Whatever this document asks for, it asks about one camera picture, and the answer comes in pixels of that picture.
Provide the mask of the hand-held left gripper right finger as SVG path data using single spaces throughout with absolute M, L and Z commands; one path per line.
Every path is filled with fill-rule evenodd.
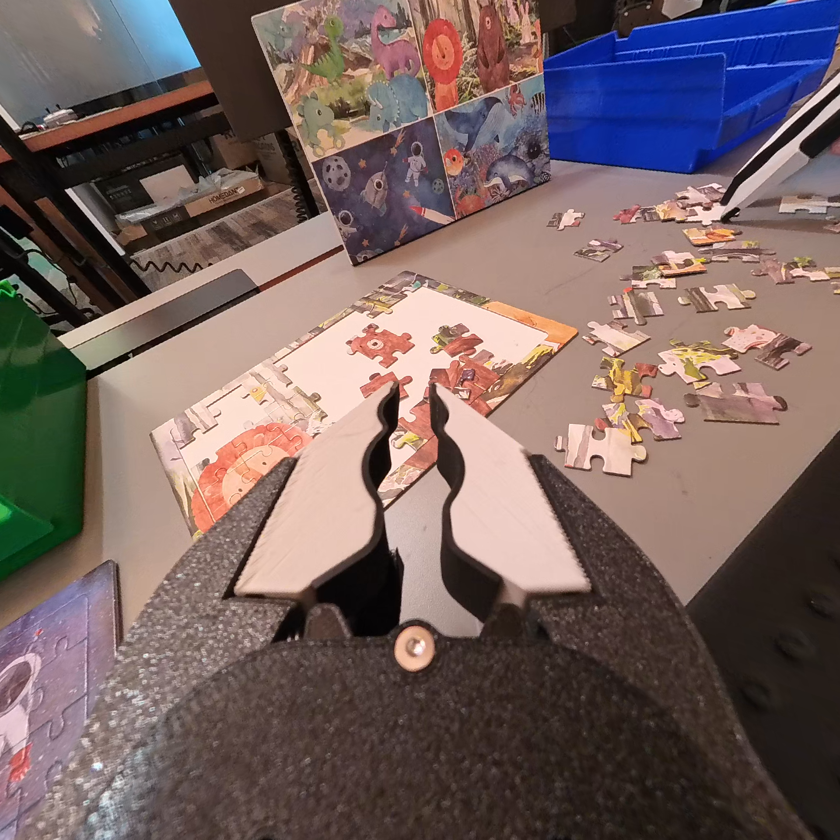
M 486 623 L 500 605 L 589 595 L 592 582 L 530 453 L 441 385 L 429 387 L 437 470 L 448 485 L 440 565 L 447 592 Z

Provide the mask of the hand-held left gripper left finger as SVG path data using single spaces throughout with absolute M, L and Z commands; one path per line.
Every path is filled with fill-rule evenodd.
M 234 584 L 237 596 L 366 607 L 401 580 L 379 489 L 400 386 L 387 382 L 305 447 Z

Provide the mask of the assembled orange lion pieces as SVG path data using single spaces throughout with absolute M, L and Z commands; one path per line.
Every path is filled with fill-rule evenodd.
M 295 456 L 312 440 L 298 426 L 268 423 L 247 429 L 223 445 L 197 479 L 191 501 L 195 533 L 209 530 L 279 462 Z

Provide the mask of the jigsaw pieces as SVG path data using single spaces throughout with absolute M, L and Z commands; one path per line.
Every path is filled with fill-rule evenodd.
M 609 398 L 593 423 L 570 423 L 555 438 L 565 467 L 590 470 L 592 460 L 615 476 L 631 476 L 658 443 L 681 438 L 682 408 L 706 424 L 776 427 L 789 404 L 749 373 L 786 369 L 813 343 L 756 322 L 768 289 L 824 284 L 838 298 L 838 265 L 812 255 L 780 260 L 776 248 L 723 223 L 713 183 L 689 187 L 667 202 L 633 204 L 615 224 L 644 234 L 648 260 L 619 277 L 605 298 L 611 318 L 591 320 L 581 339 L 602 352 L 591 388 Z M 740 323 L 724 323 L 740 317 Z

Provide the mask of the joined brown bear face pieces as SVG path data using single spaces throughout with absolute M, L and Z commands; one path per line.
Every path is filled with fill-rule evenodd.
M 346 342 L 348 354 L 362 354 L 371 361 L 378 361 L 383 368 L 390 368 L 397 362 L 397 355 L 405 355 L 414 349 L 412 336 L 396 334 L 380 329 L 377 324 L 368 324 L 361 334 Z

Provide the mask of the jigsaw puzzle frame board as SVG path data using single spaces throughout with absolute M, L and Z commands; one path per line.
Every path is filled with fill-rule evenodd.
M 476 352 L 451 358 L 431 354 L 433 336 L 447 324 L 464 323 L 484 341 Z M 371 323 L 409 333 L 414 349 L 383 368 L 346 342 Z M 158 426 L 151 439 L 193 539 L 191 508 L 197 479 L 216 452 L 247 429 L 283 423 L 306 430 L 313 440 L 364 399 L 360 386 L 375 373 L 411 375 L 391 435 L 392 469 L 379 494 L 389 507 L 437 458 L 427 384 L 432 369 L 451 361 L 482 364 L 499 374 L 486 393 L 493 411 L 535 375 L 577 334 L 575 328 L 491 300 L 469 290 L 404 271 L 360 300 L 280 348 L 239 377 Z

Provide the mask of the plain brown puzzle piece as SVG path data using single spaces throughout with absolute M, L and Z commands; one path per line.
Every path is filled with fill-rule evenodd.
M 407 398 L 408 394 L 406 387 L 412 382 L 413 378 L 409 374 L 397 375 L 393 371 L 388 371 L 384 374 L 375 373 L 370 376 L 370 380 L 368 382 L 360 386 L 360 392 L 363 397 L 367 398 L 382 389 L 385 385 L 396 383 L 398 385 L 399 397 L 402 401 Z

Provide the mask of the blue plastic bin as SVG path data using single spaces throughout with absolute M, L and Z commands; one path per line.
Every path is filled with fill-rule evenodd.
M 544 61 L 555 160 L 691 174 L 822 83 L 839 2 L 796 2 L 611 32 Z

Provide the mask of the brown green puzzle piece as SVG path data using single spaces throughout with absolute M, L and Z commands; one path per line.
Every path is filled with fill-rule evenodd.
M 471 332 L 467 326 L 459 322 L 454 325 L 443 325 L 433 336 L 431 354 L 445 352 L 451 358 L 462 354 L 470 356 L 483 343 L 483 339 Z

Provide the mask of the black flat panel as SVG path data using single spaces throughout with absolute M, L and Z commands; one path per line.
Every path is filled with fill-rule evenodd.
M 75 329 L 59 338 L 92 378 L 211 319 L 259 293 L 256 283 L 235 269 L 188 288 L 171 286 L 155 292 L 142 310 L 130 310 L 117 321 L 101 318 L 92 332 Z

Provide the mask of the green plastic bin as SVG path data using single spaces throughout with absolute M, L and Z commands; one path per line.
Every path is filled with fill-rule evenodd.
M 2 580 L 82 529 L 87 406 L 84 364 L 2 281 Z

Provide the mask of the space themed puzzle board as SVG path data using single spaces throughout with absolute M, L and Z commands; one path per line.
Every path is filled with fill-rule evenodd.
M 1 838 L 15 838 L 67 765 L 121 636 L 108 560 L 2 629 Z

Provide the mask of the flat cardboard box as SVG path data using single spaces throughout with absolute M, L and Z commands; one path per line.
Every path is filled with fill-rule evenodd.
M 247 178 L 236 183 L 224 183 L 220 186 L 214 192 L 204 194 L 185 203 L 183 209 L 187 213 L 187 216 L 197 217 L 210 213 L 239 199 L 258 194 L 265 187 L 262 180 L 255 173 L 249 173 Z

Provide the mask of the illustrated puzzle box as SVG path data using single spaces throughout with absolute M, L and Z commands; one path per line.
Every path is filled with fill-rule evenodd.
M 353 265 L 550 180 L 537 2 L 306 1 L 251 21 Z

